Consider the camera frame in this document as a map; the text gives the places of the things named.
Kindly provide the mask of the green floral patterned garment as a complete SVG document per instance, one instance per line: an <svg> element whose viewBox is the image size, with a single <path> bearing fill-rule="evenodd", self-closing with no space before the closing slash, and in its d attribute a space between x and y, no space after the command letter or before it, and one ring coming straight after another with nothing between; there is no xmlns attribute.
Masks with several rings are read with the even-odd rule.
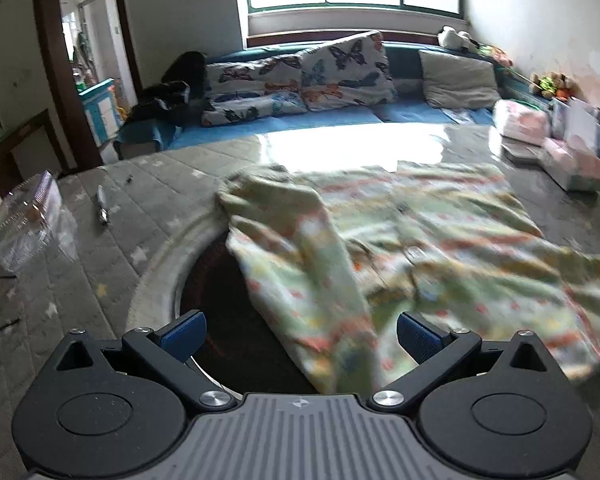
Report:
<svg viewBox="0 0 600 480"><path fill-rule="evenodd" d="M409 372L403 312L491 340L528 328L567 376L600 368L600 255L549 242L492 165L256 167L218 199L253 307L320 393Z"/></svg>

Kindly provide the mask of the round black induction cooktop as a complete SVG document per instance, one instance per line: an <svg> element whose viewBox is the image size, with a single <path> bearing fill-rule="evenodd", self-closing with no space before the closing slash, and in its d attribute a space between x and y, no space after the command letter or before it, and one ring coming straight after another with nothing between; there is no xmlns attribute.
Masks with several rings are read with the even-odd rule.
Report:
<svg viewBox="0 0 600 480"><path fill-rule="evenodd" d="M198 310L207 321L206 340L194 360L239 394L317 393L252 306L226 238L221 234L201 251L182 286L181 314Z"/></svg>

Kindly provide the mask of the grey quilted star table cover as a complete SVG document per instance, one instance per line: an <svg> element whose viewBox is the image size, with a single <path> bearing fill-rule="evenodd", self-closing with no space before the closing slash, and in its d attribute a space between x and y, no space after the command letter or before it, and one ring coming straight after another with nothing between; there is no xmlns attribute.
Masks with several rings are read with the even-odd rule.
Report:
<svg viewBox="0 0 600 480"><path fill-rule="evenodd" d="M279 131L137 156L62 179L62 200L76 220L76 258L49 247L16 278L0 269L0 479L22 476L10 420L53 348L73 328L105 338L122 333L151 258L190 218L213 208L222 178L257 164L326 171L393 168L402 160L499 166L551 242L600 254L600 193L568 194L544 172L514 166L500 135L485 126L387 122ZM98 221L100 184L106 226Z"/></svg>

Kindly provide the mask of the black and silver pen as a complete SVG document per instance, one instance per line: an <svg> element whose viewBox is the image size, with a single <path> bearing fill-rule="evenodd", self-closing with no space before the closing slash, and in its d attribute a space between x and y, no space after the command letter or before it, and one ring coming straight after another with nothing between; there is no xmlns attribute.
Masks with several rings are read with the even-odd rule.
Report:
<svg viewBox="0 0 600 480"><path fill-rule="evenodd" d="M98 221L102 226L109 223L109 210L104 187L100 184L96 191L96 203L98 208Z"/></svg>

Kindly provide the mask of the clear plastic food container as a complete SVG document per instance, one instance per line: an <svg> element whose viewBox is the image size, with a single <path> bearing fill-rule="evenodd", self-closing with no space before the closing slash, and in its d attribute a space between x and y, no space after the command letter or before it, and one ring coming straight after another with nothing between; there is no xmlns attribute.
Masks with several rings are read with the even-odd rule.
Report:
<svg viewBox="0 0 600 480"><path fill-rule="evenodd" d="M11 190L0 205L0 265L18 272L47 248L76 258L76 220L45 170Z"/></svg>

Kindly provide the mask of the pink tissue pack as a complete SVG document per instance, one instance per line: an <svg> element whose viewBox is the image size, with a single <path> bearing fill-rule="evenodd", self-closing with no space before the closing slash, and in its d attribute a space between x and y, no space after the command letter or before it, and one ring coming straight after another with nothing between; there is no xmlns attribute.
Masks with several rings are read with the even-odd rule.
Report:
<svg viewBox="0 0 600 480"><path fill-rule="evenodd" d="M600 192L600 158L564 142L546 138L541 146L542 169L565 192Z"/></svg>
<svg viewBox="0 0 600 480"><path fill-rule="evenodd" d="M510 140L541 146L550 137L550 118L542 110L513 100L499 100L493 107L494 127Z"/></svg>

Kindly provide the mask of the dark wooden side table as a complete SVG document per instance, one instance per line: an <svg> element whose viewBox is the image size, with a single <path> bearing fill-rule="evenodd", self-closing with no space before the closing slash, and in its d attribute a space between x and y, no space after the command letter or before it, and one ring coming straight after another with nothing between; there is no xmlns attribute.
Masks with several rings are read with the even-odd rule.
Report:
<svg viewBox="0 0 600 480"><path fill-rule="evenodd" d="M30 139L38 131L43 131L46 141L53 150L55 160L59 170L55 176L65 177L70 167L66 154L60 146L58 135L50 119L50 112L42 110L26 122L20 124L17 128L7 133L0 140L0 196L5 198L9 192L18 184L26 180L22 171L18 167L15 150L21 148L24 142Z"/></svg>

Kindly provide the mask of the small blue white cabinet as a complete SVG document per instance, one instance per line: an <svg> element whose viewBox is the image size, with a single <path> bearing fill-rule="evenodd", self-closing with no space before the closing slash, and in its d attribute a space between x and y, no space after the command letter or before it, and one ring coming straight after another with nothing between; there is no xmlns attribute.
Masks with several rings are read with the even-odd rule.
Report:
<svg viewBox="0 0 600 480"><path fill-rule="evenodd" d="M84 114L96 146L112 140L122 126L114 95L114 80L107 78L79 92Z"/></svg>

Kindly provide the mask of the black bag on sofa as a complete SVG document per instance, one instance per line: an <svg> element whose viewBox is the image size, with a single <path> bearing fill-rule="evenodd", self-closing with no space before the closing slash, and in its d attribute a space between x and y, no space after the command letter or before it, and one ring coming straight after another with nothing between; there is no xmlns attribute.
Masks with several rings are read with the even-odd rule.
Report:
<svg viewBox="0 0 600 480"><path fill-rule="evenodd" d="M128 124L160 120L184 126L200 114L206 81L206 57L199 51L181 54L158 84L143 89L129 114Z"/></svg>

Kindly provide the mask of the blue sofa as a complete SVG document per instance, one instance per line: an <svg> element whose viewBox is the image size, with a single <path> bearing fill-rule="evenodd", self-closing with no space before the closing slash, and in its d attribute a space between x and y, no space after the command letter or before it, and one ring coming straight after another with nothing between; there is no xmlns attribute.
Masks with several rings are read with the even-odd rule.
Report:
<svg viewBox="0 0 600 480"><path fill-rule="evenodd" d="M114 139L121 159L188 148L254 134L380 122L422 122L423 124L482 125L494 124L490 108L445 110L430 106L422 94L421 50L440 52L440 47L423 44L387 42L390 74L396 85L396 102L373 106L349 105L334 110L270 116L251 122L233 122L224 126L205 126L195 105L168 113L151 112L146 118L128 119Z"/></svg>

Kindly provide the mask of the left butterfly print pillow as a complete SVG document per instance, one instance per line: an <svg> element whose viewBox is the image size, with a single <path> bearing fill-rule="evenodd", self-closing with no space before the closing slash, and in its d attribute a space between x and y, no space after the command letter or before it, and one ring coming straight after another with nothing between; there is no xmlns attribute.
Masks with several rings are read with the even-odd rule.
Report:
<svg viewBox="0 0 600 480"><path fill-rule="evenodd" d="M306 113L301 83L298 55L208 64L201 122L224 126Z"/></svg>

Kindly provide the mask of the butterfly print pillow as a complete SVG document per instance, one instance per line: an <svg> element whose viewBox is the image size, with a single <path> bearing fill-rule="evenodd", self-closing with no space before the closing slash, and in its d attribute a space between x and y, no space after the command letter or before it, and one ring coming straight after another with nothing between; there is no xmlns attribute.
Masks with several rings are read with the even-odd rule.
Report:
<svg viewBox="0 0 600 480"><path fill-rule="evenodd" d="M392 103L398 97L379 30L303 50L301 96L311 112Z"/></svg>
<svg viewBox="0 0 600 480"><path fill-rule="evenodd" d="M306 113L301 83L298 55L208 64L201 122L224 126Z"/></svg>

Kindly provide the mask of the plain grey pillow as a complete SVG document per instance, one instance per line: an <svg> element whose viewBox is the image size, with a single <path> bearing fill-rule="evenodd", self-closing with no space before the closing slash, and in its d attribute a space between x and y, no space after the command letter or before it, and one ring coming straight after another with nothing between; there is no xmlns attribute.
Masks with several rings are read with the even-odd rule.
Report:
<svg viewBox="0 0 600 480"><path fill-rule="evenodd" d="M493 65L486 61L420 50L422 93L435 108L478 110L501 99Z"/></svg>

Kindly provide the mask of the right butterfly print pillow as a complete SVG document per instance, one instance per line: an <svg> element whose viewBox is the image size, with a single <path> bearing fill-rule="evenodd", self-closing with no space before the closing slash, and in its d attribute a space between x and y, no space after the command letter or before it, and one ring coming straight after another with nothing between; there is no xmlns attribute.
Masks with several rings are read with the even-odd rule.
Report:
<svg viewBox="0 0 600 480"><path fill-rule="evenodd" d="M311 112L392 103L398 97L379 30L303 50L301 96Z"/></svg>

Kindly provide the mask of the green and brown plush toys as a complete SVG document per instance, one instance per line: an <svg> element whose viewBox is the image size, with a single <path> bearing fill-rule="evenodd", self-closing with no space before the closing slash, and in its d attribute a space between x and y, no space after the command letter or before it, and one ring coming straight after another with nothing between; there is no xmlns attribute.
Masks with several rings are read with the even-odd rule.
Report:
<svg viewBox="0 0 600 480"><path fill-rule="evenodd" d="M563 73L550 72L544 75L532 74L529 91L543 99L567 102L576 95L576 83Z"/></svg>

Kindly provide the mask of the white and black plush toy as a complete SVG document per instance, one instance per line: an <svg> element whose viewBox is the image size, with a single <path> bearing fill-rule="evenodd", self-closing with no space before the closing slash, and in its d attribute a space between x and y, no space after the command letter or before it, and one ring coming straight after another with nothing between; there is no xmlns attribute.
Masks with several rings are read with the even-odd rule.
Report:
<svg viewBox="0 0 600 480"><path fill-rule="evenodd" d="M451 26L443 26L437 34L438 44L446 50L477 53L478 42L470 36L469 32L461 30L458 32Z"/></svg>

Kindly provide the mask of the dark wooden door frame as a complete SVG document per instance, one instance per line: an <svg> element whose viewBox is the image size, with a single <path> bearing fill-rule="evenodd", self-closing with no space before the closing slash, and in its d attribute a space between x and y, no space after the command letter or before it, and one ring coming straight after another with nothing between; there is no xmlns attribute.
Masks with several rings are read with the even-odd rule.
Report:
<svg viewBox="0 0 600 480"><path fill-rule="evenodd" d="M50 93L76 162L76 170L98 167L102 164L102 156L88 128L78 90L70 75L70 63L60 24L60 0L33 0L33 10Z"/></svg>

